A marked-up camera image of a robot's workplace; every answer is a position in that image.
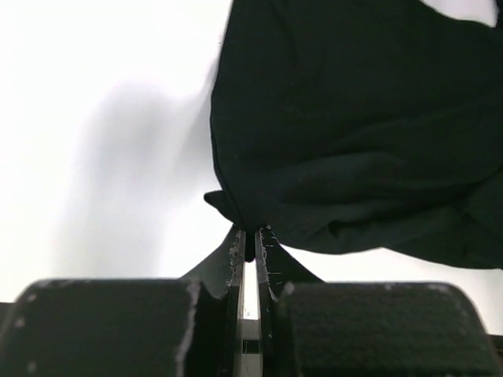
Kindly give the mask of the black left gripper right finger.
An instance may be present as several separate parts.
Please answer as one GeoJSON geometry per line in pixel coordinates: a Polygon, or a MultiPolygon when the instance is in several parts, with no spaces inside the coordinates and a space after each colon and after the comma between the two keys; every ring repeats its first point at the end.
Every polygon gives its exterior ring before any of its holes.
{"type": "Polygon", "coordinates": [[[255,234],[265,376],[499,376],[502,339],[440,282],[326,283],[255,234]]]}

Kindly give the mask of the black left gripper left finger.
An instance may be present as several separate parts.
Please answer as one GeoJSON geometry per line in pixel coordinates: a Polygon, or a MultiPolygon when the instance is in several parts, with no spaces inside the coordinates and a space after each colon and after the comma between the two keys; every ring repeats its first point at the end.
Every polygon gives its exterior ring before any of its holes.
{"type": "Polygon", "coordinates": [[[4,376],[236,376],[246,235],[178,279],[39,280],[1,326],[4,376]]]}

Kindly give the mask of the black t shirt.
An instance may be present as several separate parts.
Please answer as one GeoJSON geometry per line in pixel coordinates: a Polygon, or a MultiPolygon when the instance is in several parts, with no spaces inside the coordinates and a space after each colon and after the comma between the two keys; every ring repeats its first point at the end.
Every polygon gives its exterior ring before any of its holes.
{"type": "Polygon", "coordinates": [[[502,26],[420,1],[235,1],[211,95],[244,231],[320,254],[385,247],[502,266],[502,26]]]}

